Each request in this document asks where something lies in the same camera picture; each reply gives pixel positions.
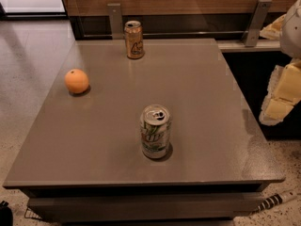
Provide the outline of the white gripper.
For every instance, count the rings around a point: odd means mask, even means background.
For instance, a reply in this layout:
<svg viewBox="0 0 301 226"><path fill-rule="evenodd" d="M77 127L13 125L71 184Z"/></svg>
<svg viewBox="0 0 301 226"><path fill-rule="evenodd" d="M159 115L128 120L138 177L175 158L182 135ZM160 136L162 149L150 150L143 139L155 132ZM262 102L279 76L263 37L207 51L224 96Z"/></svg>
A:
<svg viewBox="0 0 301 226"><path fill-rule="evenodd" d="M291 58L301 58L301 0L260 31L268 40L280 38L281 51ZM276 65L271 73L267 95L261 105L259 121L273 126L283 122L301 101L301 60L293 59L285 67Z"/></svg>

